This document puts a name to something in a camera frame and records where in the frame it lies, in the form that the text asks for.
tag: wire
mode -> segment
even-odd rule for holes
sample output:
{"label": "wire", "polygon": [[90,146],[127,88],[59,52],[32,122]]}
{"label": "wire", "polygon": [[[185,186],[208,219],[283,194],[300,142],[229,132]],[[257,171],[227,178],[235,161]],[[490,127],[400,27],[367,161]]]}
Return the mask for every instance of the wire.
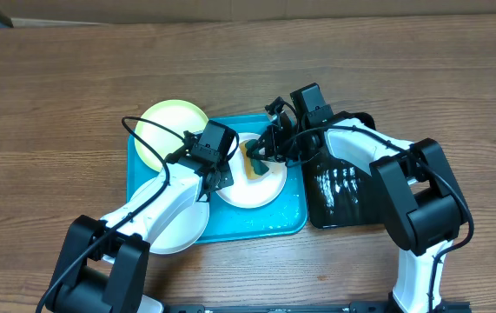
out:
{"label": "wire", "polygon": [[473,223],[472,213],[470,212],[470,210],[467,207],[466,203],[458,195],[458,193],[456,192],[456,190],[454,190],[453,186],[451,186],[441,175],[439,175],[437,172],[435,172],[433,169],[431,169],[431,167],[429,167],[429,165],[427,163],[423,162],[418,157],[416,157],[413,154],[409,153],[407,150],[405,150],[405,149],[403,149],[403,148],[401,148],[401,147],[399,147],[399,146],[397,146],[395,144],[392,144],[390,141],[388,141],[386,139],[381,138],[379,135],[373,133],[372,131],[370,131],[370,130],[364,130],[364,129],[361,129],[361,128],[357,128],[355,125],[354,126],[351,126],[351,127],[350,126],[323,126],[323,127],[316,127],[316,128],[311,129],[311,130],[304,130],[304,131],[300,132],[299,134],[297,134],[296,136],[289,138],[281,147],[279,147],[278,150],[283,149],[283,147],[284,147],[284,145],[286,145],[286,143],[288,143],[290,141],[293,141],[293,140],[296,141],[296,138],[297,137],[299,137],[301,135],[304,135],[304,134],[307,134],[308,132],[311,132],[311,131],[316,131],[316,130],[323,130],[323,131],[324,130],[349,130],[349,131],[357,131],[357,132],[360,132],[362,134],[365,134],[365,135],[371,137],[372,139],[376,140],[379,143],[382,143],[382,144],[386,145],[389,149],[398,151],[399,153],[401,153],[401,154],[405,155],[406,157],[410,158],[412,161],[418,163],[421,166],[421,168],[423,168],[423,170],[425,172],[427,172],[431,176],[434,176],[440,183],[442,183],[442,185],[445,186],[448,189],[448,191],[450,192],[450,195],[454,198],[454,201],[456,201],[456,203],[458,204],[458,206],[460,208],[462,208],[462,210],[464,211],[464,215],[466,216],[467,226],[468,226],[468,232],[467,232],[466,237],[461,242],[456,243],[455,245],[450,246],[450,247],[442,250],[441,252],[437,253],[437,255],[435,256],[435,258],[433,259],[433,269],[431,271],[431,280],[429,281],[429,293],[428,293],[428,297],[429,297],[429,312],[433,312],[433,289],[434,289],[434,284],[435,284],[435,277],[437,275],[437,266],[439,265],[440,259],[446,253],[464,247],[466,244],[468,244],[472,240],[472,237],[473,237],[473,232],[475,230],[475,225]]}
{"label": "wire", "polygon": [[288,108],[292,111],[292,113],[294,113],[294,116],[296,117],[296,121],[298,120],[298,111],[296,109],[294,109],[294,107],[292,106],[292,104],[286,102],[283,100],[282,102],[284,105],[288,106]]}
{"label": "wire", "polygon": [[303,130],[306,130],[306,124],[304,124],[304,122],[306,121],[306,117],[308,117],[307,113],[304,113],[303,116],[301,116],[301,128]]}
{"label": "wire", "polygon": [[[162,130],[166,130],[167,132],[171,133],[172,135],[174,135],[174,136],[176,136],[176,137],[180,138],[180,140],[184,141],[184,137],[182,137],[182,136],[178,135],[176,132],[174,132],[173,130],[171,130],[171,129],[169,129],[169,128],[165,127],[165,126],[160,125],[159,123],[155,123],[155,122],[153,122],[153,121],[149,121],[148,119],[141,118],[141,117],[123,117],[123,118],[122,118],[122,125],[124,125],[124,128],[126,128],[126,130],[127,130],[127,131],[130,133],[130,135],[132,135],[132,136],[134,136],[134,134],[135,134],[135,133],[134,133],[133,131],[131,131],[131,130],[128,130],[128,128],[127,128],[127,127],[128,127],[128,125],[126,125],[126,123],[125,123],[125,121],[126,121],[126,120],[134,120],[134,121],[138,121],[138,122],[150,123],[151,125],[154,125],[154,126],[156,126],[156,127],[160,128],[160,129],[162,129]],[[145,148],[148,148],[148,149],[149,149],[149,145],[148,145],[147,143],[142,142],[142,140],[140,140],[140,139],[138,139],[138,141],[139,141],[140,143],[143,143],[143,145],[145,146]]]}
{"label": "wire", "polygon": [[[306,129],[306,127],[302,125],[305,118],[306,118],[306,113],[304,113],[301,116],[301,120],[298,120],[297,128],[296,128],[296,134],[293,137],[290,137],[286,142],[284,142],[282,144],[282,145],[284,145],[285,143],[288,143],[289,141],[292,141],[292,144],[290,144],[290,148],[288,148],[288,151],[286,152],[286,154],[289,154],[290,151],[292,151],[292,148],[294,146],[297,146],[298,145],[298,139],[297,139],[297,137],[299,135],[301,135],[302,133],[305,133],[304,131],[300,131],[300,127],[302,127],[303,129]],[[274,159],[276,159],[276,157],[279,155],[279,153],[281,151],[282,151],[282,146],[280,146],[280,147],[278,147],[278,149],[275,149],[274,150],[274,155],[273,155]]]}
{"label": "wire", "polygon": [[281,116],[279,115],[279,107],[274,108],[274,115],[276,116],[276,122],[279,124],[279,130],[282,130]]}
{"label": "wire", "polygon": [[302,166],[303,164],[310,163],[310,162],[311,162],[311,161],[312,161],[315,157],[319,156],[319,155],[320,155],[320,153],[321,153],[321,152],[319,151],[319,152],[315,153],[313,156],[311,156],[311,157],[309,158],[309,160],[305,160],[305,161],[298,161],[297,163],[291,163],[291,164],[288,164],[288,160],[286,160],[286,162],[284,162],[284,166],[286,166],[286,168],[287,168],[287,169],[289,169],[289,168],[293,168],[293,167],[298,166],[298,165]]}
{"label": "wire", "polygon": [[[58,277],[58,279],[45,291],[43,296],[41,297],[41,300],[39,300],[39,303],[37,304],[36,308],[36,313],[41,313],[43,310],[43,306],[47,302],[47,298],[49,295],[58,288],[58,285],[63,281],[63,279],[74,269],[78,264],[82,263],[82,261],[87,258],[92,252],[95,251],[95,249],[103,242],[105,242],[112,234],[114,234],[118,229],[120,229],[125,223],[129,222],[132,218],[137,216],[143,209],[145,209],[147,206],[149,206],[153,201],[155,201],[161,194],[162,192],[167,188],[170,182],[170,170],[167,165],[167,163],[164,161],[164,159],[155,151],[148,143],[146,143],[141,137],[139,137],[127,124],[126,120],[131,119],[131,120],[136,120],[140,122],[145,122],[145,123],[151,123],[151,121],[144,120],[143,118],[140,117],[123,117],[122,118],[122,126],[128,131],[130,135],[132,135],[135,139],[137,139],[140,143],[142,143],[151,153],[155,155],[157,159],[162,164],[162,167],[164,168],[164,172],[166,174],[164,182],[162,183],[162,187],[151,197],[149,198],[145,203],[140,205],[137,209],[133,210],[130,212],[126,217],[123,218],[122,221],[118,222],[115,226],[111,227],[110,229],[107,230],[107,232],[104,233],[104,235],[100,236],[99,239],[95,240],[76,260],[64,270],[64,272]],[[160,127],[173,135],[182,138],[178,134],[176,134],[174,131],[167,129],[164,126],[161,126],[157,123],[152,123],[157,127]]]}
{"label": "wire", "polygon": [[[297,136],[298,134],[300,134],[300,127],[303,127],[303,129],[306,129],[306,127],[305,127],[305,126],[301,126],[301,125],[303,124],[303,120],[306,118],[306,113],[304,113],[304,114],[301,116],[301,119],[298,119],[298,116],[297,116],[297,113],[296,113],[296,111],[295,111],[295,110],[294,110],[294,114],[296,115],[296,122],[297,122],[297,123],[296,123],[296,133],[294,134],[294,136]],[[292,144],[290,144],[290,148],[288,148],[288,151],[286,152],[286,154],[287,154],[287,155],[288,155],[288,154],[290,154],[290,152],[292,151],[292,148],[293,148],[294,146],[297,146],[297,145],[298,145],[298,140],[296,139],[296,140],[294,140],[294,141],[292,142]],[[274,150],[274,154],[273,154],[273,159],[274,159],[274,160],[276,160],[276,159],[277,159],[277,157],[278,157],[278,155],[279,155],[279,151],[280,151],[280,147],[279,147],[279,149],[275,149],[275,150]],[[299,162],[298,162],[298,163],[294,163],[294,164],[292,164],[291,166],[288,166],[288,165],[287,165],[287,168],[288,168],[288,167],[294,167],[294,166],[296,166],[296,165],[298,165],[298,164],[299,164],[299,165],[303,165],[303,164],[305,164],[305,163],[307,163],[307,162],[311,161],[311,159],[309,159],[309,160],[307,160],[307,161],[304,161],[304,162],[302,162],[302,160],[299,160]]]}
{"label": "wire", "polygon": [[236,137],[236,146],[234,147],[232,152],[228,153],[227,162],[230,161],[230,159],[234,156],[234,153],[236,153],[236,150],[238,150],[238,147],[240,147],[240,136],[238,136],[237,131],[235,131],[235,137]]}

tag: blue tray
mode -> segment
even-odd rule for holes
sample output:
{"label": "blue tray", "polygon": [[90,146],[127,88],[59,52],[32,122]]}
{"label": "blue tray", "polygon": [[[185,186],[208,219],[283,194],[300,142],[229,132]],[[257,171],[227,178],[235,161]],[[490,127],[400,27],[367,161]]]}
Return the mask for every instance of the blue tray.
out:
{"label": "blue tray", "polygon": [[[268,126],[264,114],[237,117],[217,117],[237,132],[261,134]],[[134,139],[128,140],[127,200],[149,179],[157,176],[137,155]],[[281,194],[271,203],[257,209],[242,209],[226,203],[216,193],[209,202],[209,222],[196,243],[218,243],[229,240],[290,235],[301,230],[308,220],[308,206],[303,187],[301,167],[288,169],[287,181]]]}

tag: white plate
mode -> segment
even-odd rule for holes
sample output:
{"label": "white plate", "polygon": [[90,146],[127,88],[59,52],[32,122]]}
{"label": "white plate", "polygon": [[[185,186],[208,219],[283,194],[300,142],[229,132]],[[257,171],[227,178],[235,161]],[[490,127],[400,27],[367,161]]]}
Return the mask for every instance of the white plate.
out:
{"label": "white plate", "polygon": [[[151,179],[144,183],[132,196],[134,198],[140,191],[144,190]],[[158,255],[167,255],[185,250],[202,236],[209,220],[209,203],[196,202],[182,211],[170,222],[169,226],[151,244],[149,252]]]}
{"label": "white plate", "polygon": [[[240,133],[238,136],[240,143],[260,137],[253,133]],[[232,152],[235,146],[234,141],[229,152]],[[258,208],[273,201],[286,183],[287,168],[284,163],[263,162],[269,167],[269,171],[256,180],[249,180],[244,170],[244,158],[238,149],[229,161],[234,184],[218,190],[217,195],[227,203],[243,209]]]}

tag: green sponge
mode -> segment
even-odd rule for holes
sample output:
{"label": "green sponge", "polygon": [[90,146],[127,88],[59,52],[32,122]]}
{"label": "green sponge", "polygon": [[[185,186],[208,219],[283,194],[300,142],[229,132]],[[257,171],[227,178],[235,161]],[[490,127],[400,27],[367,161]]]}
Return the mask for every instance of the green sponge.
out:
{"label": "green sponge", "polygon": [[[251,147],[254,146],[254,144],[257,143],[256,139],[249,140],[248,142],[245,143],[246,150],[251,149]],[[249,159],[251,162],[251,166],[254,168],[254,173],[257,176],[263,176],[265,173],[268,172],[268,166],[265,165],[265,163],[261,160],[254,160],[254,159]]]}

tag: black metal bracket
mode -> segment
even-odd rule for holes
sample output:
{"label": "black metal bracket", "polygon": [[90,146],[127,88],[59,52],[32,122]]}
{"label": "black metal bracket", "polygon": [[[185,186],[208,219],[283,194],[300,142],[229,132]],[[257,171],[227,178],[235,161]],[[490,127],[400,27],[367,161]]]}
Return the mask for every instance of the black metal bracket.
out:
{"label": "black metal bracket", "polygon": [[347,118],[358,118],[370,129],[375,129],[373,118],[365,112],[352,114],[342,111],[333,114],[317,83],[293,91],[290,93],[290,98],[297,112],[296,118],[299,119],[297,124],[292,127],[290,119],[283,110],[286,102],[281,97],[277,97],[270,105],[265,106],[265,111],[274,119],[261,134],[258,143],[247,151],[249,158],[279,163],[307,162],[319,154],[324,146],[324,130],[307,133],[286,147],[282,145],[292,140],[299,131],[332,125]]}
{"label": "black metal bracket", "polygon": [[202,133],[184,131],[184,145],[165,158],[167,163],[179,163],[203,177],[200,198],[234,183],[228,165],[228,150],[236,132],[221,123],[208,121]]}
{"label": "black metal bracket", "polygon": [[[462,199],[456,178],[440,145],[433,139],[415,143],[410,153],[443,177]],[[383,223],[388,234],[403,250],[420,256],[427,248],[458,236],[466,222],[449,191],[436,178],[404,154],[385,156],[370,164],[376,199],[380,201]],[[414,194],[409,179],[429,182],[429,188]]]}
{"label": "black metal bracket", "polygon": [[[352,302],[337,305],[267,305],[267,306],[235,306],[235,307],[204,307],[202,305],[171,305],[166,306],[164,313],[401,313],[392,296],[389,301],[382,302]],[[470,303],[439,304],[433,313],[471,313]]]}
{"label": "black metal bracket", "polygon": [[[50,284],[105,231],[105,222],[78,217],[68,229]],[[87,259],[83,260],[47,299],[47,309],[58,313],[136,312],[142,300],[149,243],[139,235],[116,232],[89,258],[98,260],[103,254],[116,257],[109,276],[91,269]]]}

